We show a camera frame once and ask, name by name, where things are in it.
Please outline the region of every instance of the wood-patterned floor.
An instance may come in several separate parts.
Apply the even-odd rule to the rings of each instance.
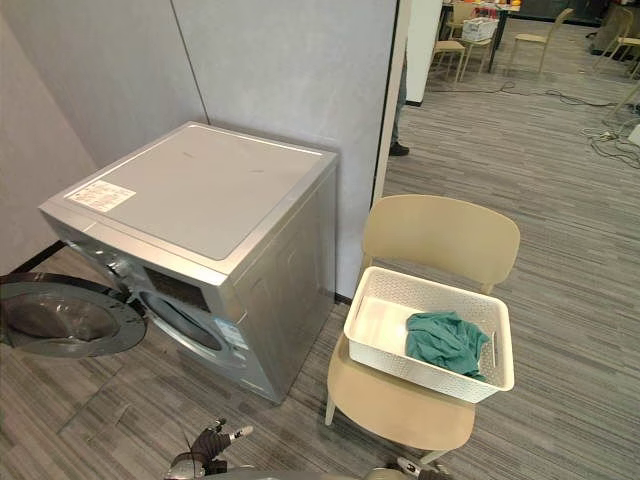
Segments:
[[[588,71],[591,29],[574,26],[561,30],[566,41],[545,73],[523,56],[504,77],[513,35],[548,26],[511,20],[496,72],[478,75],[470,64],[460,88],[513,80],[518,91],[556,88],[593,101],[617,101],[629,88],[620,65]],[[428,90],[449,88],[432,78]],[[640,478],[640,171],[596,156],[578,134],[607,111],[545,96],[429,91],[422,107],[403,111],[411,154],[390,159],[385,194],[473,201],[522,231],[514,271],[494,291],[510,308],[516,387],[481,402],[469,442],[443,457],[460,480]],[[66,249],[39,270],[91,276]],[[183,430],[192,439],[219,415],[256,427],[227,450],[236,465],[362,476],[416,455],[339,412],[331,428],[323,424],[328,359],[346,312],[336,306],[277,407],[182,358],[153,326],[135,349],[108,358],[0,346],[0,478],[157,479],[184,451]]]

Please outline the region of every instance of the front-loading washing machine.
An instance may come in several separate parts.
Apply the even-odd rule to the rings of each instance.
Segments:
[[[117,286],[2,278],[2,341],[85,357],[134,347],[147,318],[281,402],[333,304],[336,155],[196,123],[40,206]]]

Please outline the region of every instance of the teal towel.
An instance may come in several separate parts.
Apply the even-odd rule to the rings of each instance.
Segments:
[[[409,357],[485,381],[478,359],[489,337],[456,312],[415,313],[407,319],[407,331]]]

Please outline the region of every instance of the chair seat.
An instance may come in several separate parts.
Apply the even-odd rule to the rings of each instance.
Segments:
[[[640,46],[640,38],[618,37],[618,43],[621,45]]]
[[[471,436],[475,404],[353,361],[344,335],[331,356],[327,387],[347,417],[394,442],[421,450],[452,450]]]
[[[547,37],[531,35],[530,33],[519,33],[516,35],[516,40],[520,40],[522,42],[547,43]]]
[[[435,53],[438,52],[458,52],[465,51],[464,45],[455,40],[440,40],[436,42],[436,46],[433,49]]]

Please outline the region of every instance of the label sticker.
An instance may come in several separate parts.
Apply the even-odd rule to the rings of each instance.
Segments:
[[[67,198],[104,213],[117,207],[135,194],[136,192],[132,190],[127,190],[103,180],[96,180]]]
[[[235,325],[232,325],[229,322],[225,322],[224,320],[221,320],[219,318],[216,318],[215,320],[218,328],[222,332],[222,335],[224,335],[224,338],[226,338],[229,343],[235,345],[236,347],[244,348],[245,350],[249,349],[246,342],[244,341],[244,338],[242,338],[240,330],[238,330]]]

